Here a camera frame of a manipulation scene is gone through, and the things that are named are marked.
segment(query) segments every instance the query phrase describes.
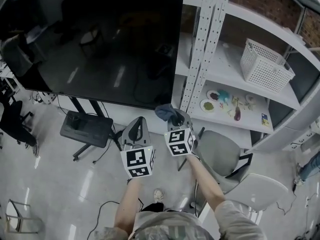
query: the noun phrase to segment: large black tv screen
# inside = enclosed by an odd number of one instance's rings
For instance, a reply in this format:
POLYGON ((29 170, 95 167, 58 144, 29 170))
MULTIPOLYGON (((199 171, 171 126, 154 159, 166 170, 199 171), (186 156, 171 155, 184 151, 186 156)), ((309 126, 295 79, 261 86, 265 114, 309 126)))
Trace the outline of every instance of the large black tv screen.
POLYGON ((29 90, 171 103, 183 0, 6 0, 1 55, 29 90))

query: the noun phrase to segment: white plastic basket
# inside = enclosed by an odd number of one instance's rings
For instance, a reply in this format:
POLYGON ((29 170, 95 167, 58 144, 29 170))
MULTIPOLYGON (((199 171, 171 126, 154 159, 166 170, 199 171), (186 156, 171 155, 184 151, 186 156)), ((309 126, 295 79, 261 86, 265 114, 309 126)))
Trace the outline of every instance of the white plastic basket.
POLYGON ((274 93, 295 76, 279 53, 251 39, 246 40, 240 65, 246 82, 274 93))

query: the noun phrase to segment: white floor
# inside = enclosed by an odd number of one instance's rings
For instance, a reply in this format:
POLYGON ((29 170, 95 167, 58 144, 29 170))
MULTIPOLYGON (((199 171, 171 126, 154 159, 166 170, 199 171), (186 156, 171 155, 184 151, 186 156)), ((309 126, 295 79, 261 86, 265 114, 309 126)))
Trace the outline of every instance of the white floor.
MULTIPOLYGON (((107 201, 119 202, 126 188, 127 175, 120 153, 113 143, 104 157, 95 165, 105 149, 90 148, 79 162, 73 162, 72 154, 83 144, 60 136, 65 118, 63 112, 53 105, 24 102, 24 111, 35 113, 32 119, 33 134, 40 143, 39 158, 31 149, 4 134, 0 140, 0 230, 4 226, 5 207, 8 199, 27 202, 32 213, 40 217, 44 227, 38 235, 7 235, 6 239, 23 240, 86 240, 97 222, 100 205, 107 201)), ((188 166, 177 172, 177 158, 171 157, 162 135, 151 134, 156 149, 154 175, 143 180, 140 198, 145 205, 153 200, 153 189, 165 191, 165 205, 178 209, 185 197, 190 197, 194 179, 188 166)), ((255 153, 251 172, 280 181, 289 189, 294 176, 295 160, 306 163, 308 156, 294 153, 255 153)), ((296 190, 297 199, 292 209, 284 212, 271 205, 263 212, 260 226, 268 239, 293 240, 301 236, 306 228, 314 230, 319 217, 317 184, 320 173, 309 178, 306 184, 296 190), (312 197, 305 208, 306 197, 312 197)), ((290 191, 279 205, 286 211, 294 199, 290 191)), ((117 205, 106 204, 101 209, 97 229, 112 226, 117 205)))

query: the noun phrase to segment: perforated metal upright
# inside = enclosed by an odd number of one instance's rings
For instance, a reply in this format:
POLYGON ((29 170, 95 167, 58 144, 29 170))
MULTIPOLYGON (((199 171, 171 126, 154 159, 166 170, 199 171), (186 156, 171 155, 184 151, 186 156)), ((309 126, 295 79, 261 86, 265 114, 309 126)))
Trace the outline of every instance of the perforated metal upright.
POLYGON ((220 32, 221 32, 222 25, 226 15, 225 8, 226 6, 228 6, 228 1, 229 0, 216 0, 216 3, 215 3, 214 12, 211 20, 211 27, 209 30, 208 39, 204 49, 204 55, 202 60, 200 61, 197 60, 197 64, 196 64, 197 67, 200 66, 200 70, 198 71, 198 76, 194 83, 191 100, 187 107, 187 112, 191 117, 192 117, 194 107, 198 106, 198 103, 199 103, 198 99, 201 94, 202 88, 206 82, 206 74, 210 66, 210 63, 214 58, 220 32))
POLYGON ((213 8, 217 0, 201 0, 201 8, 199 8, 199 19, 195 19, 196 31, 195 40, 192 41, 193 46, 190 52, 190 67, 186 78, 186 85, 180 105, 180 109, 187 111, 193 89, 197 80, 200 64, 204 57, 205 45, 210 29, 210 21, 213 13, 213 8))

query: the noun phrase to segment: black chair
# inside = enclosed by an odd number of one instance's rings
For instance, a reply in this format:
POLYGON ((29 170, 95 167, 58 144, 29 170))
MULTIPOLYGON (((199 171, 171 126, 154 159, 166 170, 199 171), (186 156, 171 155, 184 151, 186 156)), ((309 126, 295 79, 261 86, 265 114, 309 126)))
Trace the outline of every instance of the black chair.
POLYGON ((24 116, 20 115, 23 102, 21 100, 16 101, 13 97, 14 94, 15 92, 11 90, 6 90, 4 93, 0 92, 0 103, 2 103, 4 107, 0 120, 0 129, 16 139, 17 143, 20 144, 30 138, 34 138, 29 133, 32 129, 23 124, 28 116, 32 117, 34 114, 29 111, 24 116))

